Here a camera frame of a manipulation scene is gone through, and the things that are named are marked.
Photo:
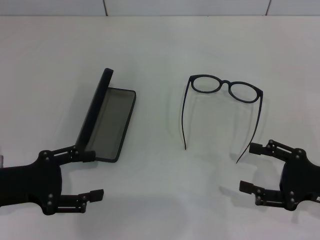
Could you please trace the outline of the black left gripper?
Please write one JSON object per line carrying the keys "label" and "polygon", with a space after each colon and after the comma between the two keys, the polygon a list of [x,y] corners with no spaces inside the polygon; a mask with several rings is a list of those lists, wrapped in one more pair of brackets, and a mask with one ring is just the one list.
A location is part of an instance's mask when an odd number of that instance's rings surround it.
{"label": "black left gripper", "polygon": [[95,151],[73,145],[53,151],[44,150],[29,165],[0,169],[0,205],[37,204],[47,215],[85,213],[87,203],[102,201],[104,190],[63,195],[60,165],[96,160]]}

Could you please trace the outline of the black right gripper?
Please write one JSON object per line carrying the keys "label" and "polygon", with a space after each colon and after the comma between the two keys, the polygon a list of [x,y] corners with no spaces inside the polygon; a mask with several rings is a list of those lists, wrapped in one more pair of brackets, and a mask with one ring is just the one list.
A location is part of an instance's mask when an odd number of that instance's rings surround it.
{"label": "black right gripper", "polygon": [[320,202],[320,167],[309,161],[305,150],[269,140],[266,146],[252,142],[249,152],[285,162],[279,190],[265,189],[240,181],[239,191],[254,194],[257,206],[284,207],[294,211],[303,201]]}

